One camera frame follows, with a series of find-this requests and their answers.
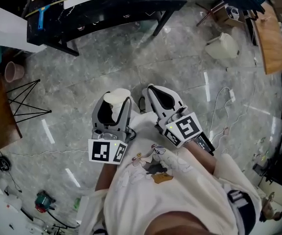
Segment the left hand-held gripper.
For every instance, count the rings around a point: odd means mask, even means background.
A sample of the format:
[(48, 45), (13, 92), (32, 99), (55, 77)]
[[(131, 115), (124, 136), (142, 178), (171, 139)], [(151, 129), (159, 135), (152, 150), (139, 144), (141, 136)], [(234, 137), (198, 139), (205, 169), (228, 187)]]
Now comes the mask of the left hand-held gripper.
[[(92, 113), (92, 137), (88, 140), (88, 154), (91, 162), (119, 165), (128, 150), (128, 143), (136, 137), (136, 132), (128, 125), (131, 114), (131, 99), (111, 106), (101, 97)], [(110, 125), (115, 129), (103, 129)]]

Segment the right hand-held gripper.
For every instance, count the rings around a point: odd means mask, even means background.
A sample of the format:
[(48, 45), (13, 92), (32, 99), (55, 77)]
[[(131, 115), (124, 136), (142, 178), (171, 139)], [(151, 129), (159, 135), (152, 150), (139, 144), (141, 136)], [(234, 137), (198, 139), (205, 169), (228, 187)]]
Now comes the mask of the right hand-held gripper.
[(202, 133), (196, 114), (188, 110), (175, 91), (163, 86), (148, 85), (144, 93), (158, 117), (161, 134), (175, 147), (182, 147)]

